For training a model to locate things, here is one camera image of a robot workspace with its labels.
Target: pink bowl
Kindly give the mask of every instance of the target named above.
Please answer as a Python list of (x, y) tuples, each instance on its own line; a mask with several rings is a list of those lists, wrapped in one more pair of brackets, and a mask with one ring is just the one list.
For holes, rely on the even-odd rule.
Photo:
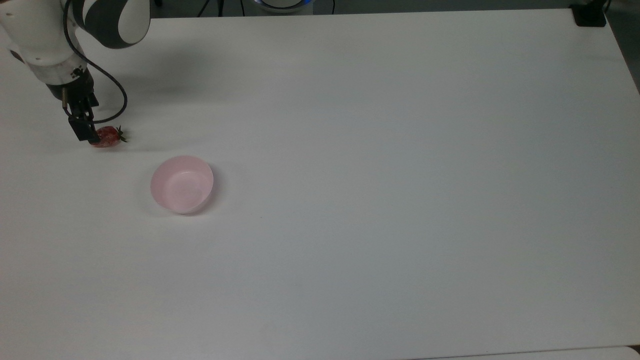
[(194, 156), (176, 156), (156, 169), (151, 177), (151, 195), (162, 207), (178, 214), (196, 212), (213, 189), (213, 172)]

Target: white table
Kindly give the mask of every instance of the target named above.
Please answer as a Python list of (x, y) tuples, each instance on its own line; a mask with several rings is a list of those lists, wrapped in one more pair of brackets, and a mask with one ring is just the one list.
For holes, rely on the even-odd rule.
[[(153, 20), (89, 57), (130, 144), (0, 53), (0, 359), (640, 343), (640, 96), (569, 10)], [(103, 103), (117, 90), (92, 71)], [(218, 191), (171, 215), (167, 158)]]

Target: strawberry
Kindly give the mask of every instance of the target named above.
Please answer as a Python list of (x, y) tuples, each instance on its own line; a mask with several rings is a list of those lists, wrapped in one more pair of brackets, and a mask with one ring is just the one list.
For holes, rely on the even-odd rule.
[(121, 140), (127, 142), (127, 139), (122, 136), (120, 126), (104, 126), (96, 130), (96, 133), (98, 133), (100, 141), (92, 143), (93, 147), (112, 147), (118, 145)]

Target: black cable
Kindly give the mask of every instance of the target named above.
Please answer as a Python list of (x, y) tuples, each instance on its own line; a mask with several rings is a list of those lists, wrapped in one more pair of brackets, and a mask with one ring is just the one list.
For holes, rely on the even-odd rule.
[(78, 55), (78, 57), (80, 57), (80, 59), (86, 61), (87, 64), (90, 64), (92, 67), (95, 67), (96, 70), (98, 70), (99, 72), (103, 73), (107, 78), (109, 78), (109, 80), (113, 81), (113, 83), (120, 89), (120, 91), (122, 92), (122, 97), (124, 98), (124, 101), (122, 103), (122, 107), (120, 108), (120, 110), (115, 113), (114, 115), (104, 119), (104, 120), (97, 120), (97, 121), (85, 121), (85, 120), (80, 120), (77, 117), (74, 117), (72, 114), (69, 113), (69, 111), (67, 110), (66, 106), (63, 106), (63, 109), (65, 110), (65, 113), (67, 114), (67, 116), (69, 116), (70, 118), (72, 118), (73, 120), (77, 121), (77, 122), (85, 122), (85, 123), (90, 123), (90, 124), (101, 124), (103, 122), (107, 122), (107, 121), (111, 121), (117, 117), (119, 117), (124, 110), (127, 108), (127, 92), (124, 90), (124, 87), (122, 87), (122, 85), (118, 82), (118, 80), (116, 80), (116, 78), (114, 78), (113, 76), (111, 76), (111, 74), (109, 74), (108, 72), (106, 72), (103, 68), (99, 67), (98, 65), (96, 65), (93, 61), (89, 60), (83, 53), (80, 52), (80, 50), (78, 50), (73, 42), (71, 41), (71, 38), (69, 37), (69, 28), (67, 25), (67, 21), (68, 21), (68, 14), (69, 14), (69, 7), (71, 6), (71, 0), (67, 0), (67, 2), (65, 3), (65, 12), (62, 15), (62, 28), (65, 32), (65, 38), (67, 39), (67, 44), (69, 45), (69, 47), (71, 48), (71, 50), (73, 50), (73, 52)]
[(202, 13), (204, 13), (204, 10), (207, 8), (208, 4), (209, 4), (209, 0), (206, 0), (204, 2), (204, 5), (202, 6), (202, 9), (200, 9), (200, 12), (198, 13), (198, 16), (196, 16), (196, 17), (200, 17), (202, 15)]
[(218, 17), (222, 17), (222, 9), (225, 7), (225, 0), (218, 0)]

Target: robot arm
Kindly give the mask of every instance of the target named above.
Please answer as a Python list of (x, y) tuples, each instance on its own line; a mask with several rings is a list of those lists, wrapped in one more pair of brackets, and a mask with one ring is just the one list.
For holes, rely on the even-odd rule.
[[(136, 44), (150, 21), (146, 0), (68, 0), (71, 43), (82, 55), (75, 30), (85, 29), (112, 49)], [(69, 124), (78, 140), (98, 141), (92, 107), (93, 78), (83, 56), (68, 45), (64, 32), (66, 0), (0, 0), (0, 24), (13, 41), (12, 54), (70, 109)]]

